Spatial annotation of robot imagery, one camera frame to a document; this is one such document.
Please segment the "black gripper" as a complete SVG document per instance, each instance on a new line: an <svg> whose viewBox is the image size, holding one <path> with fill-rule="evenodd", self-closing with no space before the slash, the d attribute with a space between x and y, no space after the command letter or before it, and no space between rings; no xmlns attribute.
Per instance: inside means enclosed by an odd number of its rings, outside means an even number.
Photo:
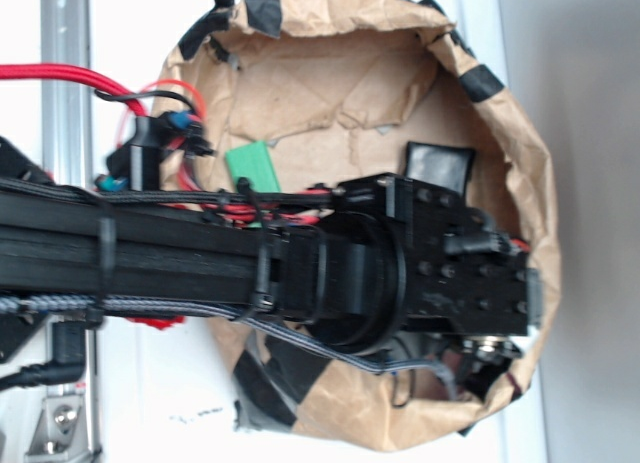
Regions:
<svg viewBox="0 0 640 463"><path fill-rule="evenodd" d="M540 280L521 241L446 187L382 174L335 190L335 302L343 351L399 333L453 340L479 359L516 359L540 325Z"/></svg>

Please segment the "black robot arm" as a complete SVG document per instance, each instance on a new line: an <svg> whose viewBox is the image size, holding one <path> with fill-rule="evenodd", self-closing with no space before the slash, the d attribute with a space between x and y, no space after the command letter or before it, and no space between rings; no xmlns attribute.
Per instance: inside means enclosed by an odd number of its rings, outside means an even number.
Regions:
<svg viewBox="0 0 640 463"><path fill-rule="evenodd" d="M353 355L400 332L525 336L542 316L523 243L459 193L395 174L311 194L6 178L1 291L35 311L298 322Z"/></svg>

